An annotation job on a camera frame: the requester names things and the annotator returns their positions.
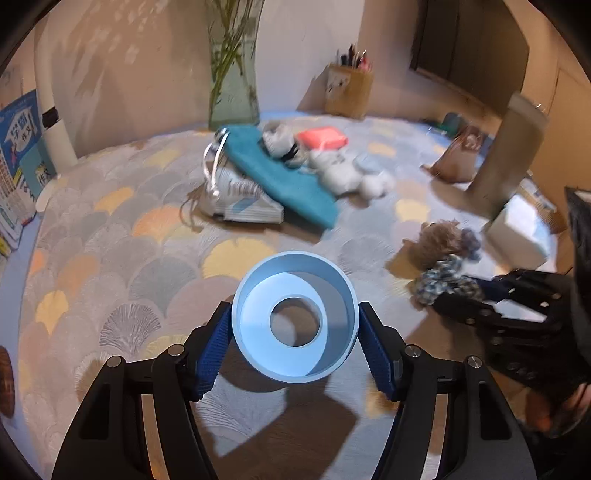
brown bag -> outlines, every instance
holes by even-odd
[[[423,165],[431,175],[447,183],[472,181],[476,174],[476,157],[484,135],[474,125],[467,125],[445,153],[431,167]]]

ginkgo leaf pattern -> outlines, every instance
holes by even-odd
[[[135,357],[148,337],[160,328],[160,320],[147,305],[121,305],[105,322],[100,332],[99,345],[111,346],[126,358]]]

teal towel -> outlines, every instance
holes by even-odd
[[[335,226],[338,215],[335,197],[312,173],[290,170],[271,158],[260,146],[261,132],[252,125],[228,125],[230,134],[224,152],[269,197],[324,228]]]

cardboard box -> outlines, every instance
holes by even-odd
[[[326,85],[324,111],[331,115],[363,119],[368,110],[374,73],[332,63]]]

white sneaker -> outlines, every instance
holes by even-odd
[[[199,199],[199,209],[207,216],[219,215],[232,222],[283,222],[283,206],[269,197],[258,183],[241,173],[222,154],[224,143],[225,137],[219,145],[208,146],[203,155],[207,182]],[[211,150],[216,151],[216,157],[210,173],[207,155]]]

